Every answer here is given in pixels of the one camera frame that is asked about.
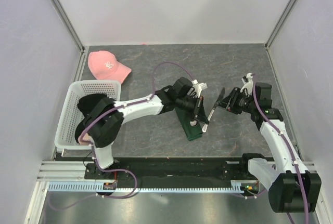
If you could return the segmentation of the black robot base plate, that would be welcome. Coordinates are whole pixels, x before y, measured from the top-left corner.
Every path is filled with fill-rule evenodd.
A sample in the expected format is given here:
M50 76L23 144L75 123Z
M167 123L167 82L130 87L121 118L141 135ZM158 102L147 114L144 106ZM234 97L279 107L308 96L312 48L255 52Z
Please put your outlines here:
M265 159L258 153L245 153L240 157L121 157L107 168L97 163L86 165L86 179L131 180L209 178L219 180L253 180L248 162L253 158Z

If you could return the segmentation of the dark green cloth napkin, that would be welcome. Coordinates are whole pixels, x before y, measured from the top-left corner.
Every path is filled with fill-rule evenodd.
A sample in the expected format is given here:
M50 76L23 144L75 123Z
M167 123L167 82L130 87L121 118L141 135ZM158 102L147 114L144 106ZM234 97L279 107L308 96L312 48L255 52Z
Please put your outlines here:
M190 123L190 117L185 110L175 108L175 112L188 141L193 141L202 137L203 132L201 126L199 123L192 126Z

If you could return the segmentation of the silver spoon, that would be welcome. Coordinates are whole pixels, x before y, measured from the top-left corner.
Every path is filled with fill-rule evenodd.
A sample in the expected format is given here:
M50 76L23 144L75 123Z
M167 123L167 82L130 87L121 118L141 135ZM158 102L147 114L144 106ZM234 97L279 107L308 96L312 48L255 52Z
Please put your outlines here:
M191 120L190 121L190 125L191 126L197 126L198 125L198 122L196 120Z

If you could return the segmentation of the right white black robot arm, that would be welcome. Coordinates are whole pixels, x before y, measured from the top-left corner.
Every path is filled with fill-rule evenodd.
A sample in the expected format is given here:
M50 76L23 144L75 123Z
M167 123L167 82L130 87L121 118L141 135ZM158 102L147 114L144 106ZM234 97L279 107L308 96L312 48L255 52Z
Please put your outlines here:
M286 132L280 111L272 107L272 86L248 81L235 87L217 102L218 107L234 114L249 113L266 140L274 165L261 155L244 154L248 161L238 166L244 179L255 176L268 191L268 200L276 213L315 211L322 181L301 161Z

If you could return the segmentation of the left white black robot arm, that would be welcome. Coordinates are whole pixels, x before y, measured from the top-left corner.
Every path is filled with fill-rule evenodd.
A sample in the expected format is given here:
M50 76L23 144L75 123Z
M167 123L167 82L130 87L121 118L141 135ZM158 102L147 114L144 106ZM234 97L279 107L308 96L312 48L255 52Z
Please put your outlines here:
M79 136L92 146L96 173L103 179L112 177L114 158L112 145L123 124L141 117L160 115L175 108L184 110L191 122L208 124L203 106L202 91L206 83L179 78L173 85L154 91L146 97L115 101L102 98L83 121L84 130Z

